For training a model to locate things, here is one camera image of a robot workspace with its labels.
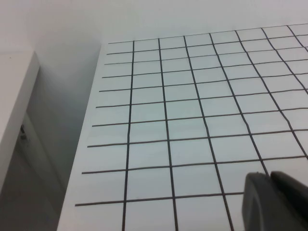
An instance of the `white surface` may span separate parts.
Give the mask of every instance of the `white surface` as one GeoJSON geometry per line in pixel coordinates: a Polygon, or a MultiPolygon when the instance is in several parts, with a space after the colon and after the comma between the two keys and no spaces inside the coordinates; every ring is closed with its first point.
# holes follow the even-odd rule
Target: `white surface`
{"type": "MultiPolygon", "coordinates": [[[[66,185],[101,42],[306,23],[307,6],[306,0],[3,0],[0,50],[31,47],[38,55],[28,113],[66,185]]],[[[209,43],[205,36],[190,39],[189,45],[209,43]]]]}
{"type": "Polygon", "coordinates": [[[38,70],[33,51],[0,53],[0,192],[38,70]]]}

